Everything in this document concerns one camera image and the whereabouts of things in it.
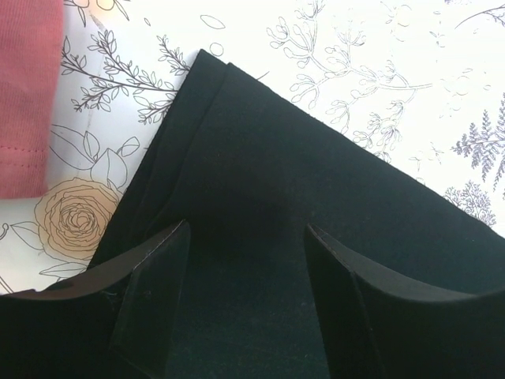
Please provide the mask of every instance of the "peach rose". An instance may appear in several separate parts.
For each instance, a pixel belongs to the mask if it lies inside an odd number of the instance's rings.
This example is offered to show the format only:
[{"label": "peach rose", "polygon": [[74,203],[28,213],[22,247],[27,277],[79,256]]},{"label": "peach rose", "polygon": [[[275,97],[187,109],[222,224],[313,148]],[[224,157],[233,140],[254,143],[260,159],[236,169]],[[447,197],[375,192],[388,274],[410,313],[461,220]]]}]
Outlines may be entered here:
[{"label": "peach rose", "polygon": [[119,203],[119,194],[102,183],[80,178],[47,192],[35,208],[46,253],[64,261],[88,261]]}]

